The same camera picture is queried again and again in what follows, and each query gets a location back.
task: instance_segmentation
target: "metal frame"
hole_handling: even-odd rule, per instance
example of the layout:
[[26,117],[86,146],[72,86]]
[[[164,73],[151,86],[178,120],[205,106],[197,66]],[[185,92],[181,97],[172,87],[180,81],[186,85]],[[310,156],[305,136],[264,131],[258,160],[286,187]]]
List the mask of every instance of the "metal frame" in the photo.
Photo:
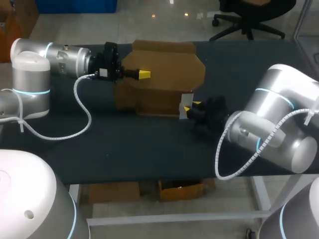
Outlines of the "metal frame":
[[[162,223],[162,222],[187,222],[187,221],[213,221],[213,220],[235,220],[235,219],[256,219],[266,218],[274,210],[281,207],[287,200],[299,192],[310,180],[304,180],[307,175],[296,174],[289,177],[281,193],[273,204],[270,203],[268,192],[262,176],[251,177],[253,191],[258,203],[256,211],[242,211],[230,213],[191,213],[191,214],[168,214],[151,216],[131,216],[114,218],[90,218],[87,219],[89,226],[106,225],[127,225],[142,223]],[[70,194],[74,200],[79,199],[81,194],[80,185],[71,185]]]
[[305,20],[305,17],[307,15],[308,10],[310,9],[312,3],[313,3],[313,0],[305,0],[305,2],[304,2],[303,8],[300,12],[299,19],[298,19],[298,22],[297,22],[297,25],[296,25],[296,28],[294,31],[294,35],[293,35],[294,40],[298,39],[300,28]]

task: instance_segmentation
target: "office chair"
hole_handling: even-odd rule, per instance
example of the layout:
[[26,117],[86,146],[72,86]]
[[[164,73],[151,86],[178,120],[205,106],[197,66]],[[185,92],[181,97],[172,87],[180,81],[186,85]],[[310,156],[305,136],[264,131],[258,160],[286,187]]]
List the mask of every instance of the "office chair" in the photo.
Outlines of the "office chair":
[[238,16],[228,16],[215,14],[212,25],[218,26],[219,20],[232,22],[233,25],[210,38],[209,41],[217,40],[232,32],[241,30],[242,34],[247,35],[248,40],[254,40],[252,29],[266,31],[285,38],[285,34],[270,26],[261,24],[262,21],[268,21],[279,17],[290,11],[296,5],[296,0],[271,0],[262,6],[254,5],[242,0],[220,0],[220,10],[223,12],[234,12]]

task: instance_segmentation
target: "chair wheel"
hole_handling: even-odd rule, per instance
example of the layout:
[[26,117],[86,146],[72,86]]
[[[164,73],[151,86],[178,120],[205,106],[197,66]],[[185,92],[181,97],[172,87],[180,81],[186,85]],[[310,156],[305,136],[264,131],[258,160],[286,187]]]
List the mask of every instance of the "chair wheel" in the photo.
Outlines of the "chair wheel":
[[211,24],[212,24],[213,26],[219,26],[219,20],[218,20],[218,19],[214,19],[214,20],[211,22]]

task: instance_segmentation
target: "white cable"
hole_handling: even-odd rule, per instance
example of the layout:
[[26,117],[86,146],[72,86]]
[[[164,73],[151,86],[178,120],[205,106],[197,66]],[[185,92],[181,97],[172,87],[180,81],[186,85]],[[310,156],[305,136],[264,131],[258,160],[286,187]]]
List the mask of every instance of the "white cable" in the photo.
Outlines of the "white cable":
[[259,147],[259,149],[254,153],[253,156],[251,156],[251,158],[247,161],[247,163],[245,163],[244,166],[242,166],[237,172],[230,174],[228,176],[221,176],[219,174],[218,171],[218,160],[219,160],[219,153],[220,153],[220,148],[221,145],[223,143],[223,140],[227,134],[227,132],[229,131],[230,127],[233,125],[233,123],[240,117],[240,114],[237,114],[232,120],[231,122],[227,125],[227,127],[225,128],[223,134],[221,135],[218,145],[217,145],[217,150],[216,150],[216,155],[215,155],[215,174],[216,177],[220,180],[229,180],[232,179],[238,175],[240,175],[242,172],[244,172],[246,170],[246,168],[248,168],[248,166],[250,164],[252,164],[252,162],[254,162],[254,160],[260,155],[260,153],[264,150],[264,148],[268,145],[269,141],[274,137],[275,133],[280,129],[280,127],[284,124],[284,122],[286,122],[289,118],[295,116],[295,115],[299,115],[299,114],[305,114],[305,113],[309,113],[311,109],[300,109],[300,110],[296,110],[296,111],[292,111],[289,114],[287,114],[286,116],[284,116],[279,123],[275,126],[275,128],[273,129],[273,131],[270,133],[270,135],[266,138],[265,142]]
[[1,91],[12,91],[18,97],[19,114],[20,114],[18,123],[20,125],[20,132],[23,133],[24,132],[24,130],[23,130],[23,103],[22,103],[21,95],[18,92],[12,90],[12,89],[2,89]]
[[64,139],[69,139],[69,138],[76,137],[76,136],[84,133],[90,127],[91,122],[92,122],[92,117],[91,117],[90,112],[85,108],[85,106],[82,104],[82,102],[79,99],[79,96],[78,96],[78,93],[77,93],[77,86],[80,83],[80,81],[82,81],[83,79],[87,79],[87,78],[89,78],[91,76],[94,76],[94,74],[84,75],[84,76],[79,77],[75,81],[74,87],[73,87],[73,93],[74,93],[74,96],[75,96],[75,99],[76,99],[77,103],[80,105],[80,107],[84,110],[84,112],[88,116],[88,123],[84,127],[84,129],[82,129],[81,131],[79,131],[79,132],[77,132],[75,134],[69,135],[69,136],[64,136],[64,137],[46,137],[46,136],[43,136],[43,135],[39,134],[38,132],[36,132],[25,120],[20,119],[18,117],[8,117],[8,118],[0,119],[0,123],[9,122],[9,121],[18,121],[18,122],[22,121],[23,125],[28,130],[30,130],[31,133],[33,133],[35,136],[38,136],[39,138],[46,139],[46,140],[64,140]]

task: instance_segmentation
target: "table leg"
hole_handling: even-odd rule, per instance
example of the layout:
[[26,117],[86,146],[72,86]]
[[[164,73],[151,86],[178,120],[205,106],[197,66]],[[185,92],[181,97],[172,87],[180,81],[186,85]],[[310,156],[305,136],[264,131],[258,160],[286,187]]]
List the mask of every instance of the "table leg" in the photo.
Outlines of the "table leg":
[[80,196],[81,196],[81,185],[80,184],[70,185],[69,193],[72,196],[75,203],[79,204],[80,203]]

